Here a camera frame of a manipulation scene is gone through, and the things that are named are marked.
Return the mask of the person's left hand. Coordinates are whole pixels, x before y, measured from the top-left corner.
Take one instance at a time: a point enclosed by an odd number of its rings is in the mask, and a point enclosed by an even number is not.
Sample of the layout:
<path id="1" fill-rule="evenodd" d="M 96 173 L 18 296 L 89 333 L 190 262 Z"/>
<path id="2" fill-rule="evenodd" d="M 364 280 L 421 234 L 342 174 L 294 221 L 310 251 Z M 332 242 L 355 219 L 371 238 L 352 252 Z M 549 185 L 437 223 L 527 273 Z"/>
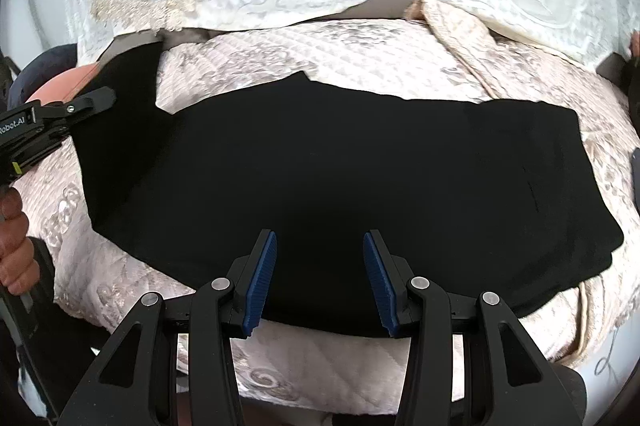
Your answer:
<path id="1" fill-rule="evenodd" d="M 1 194 L 0 279 L 14 296 L 29 292 L 40 280 L 35 247 L 27 237 L 29 221 L 23 211 L 20 193 L 13 187 Z"/>

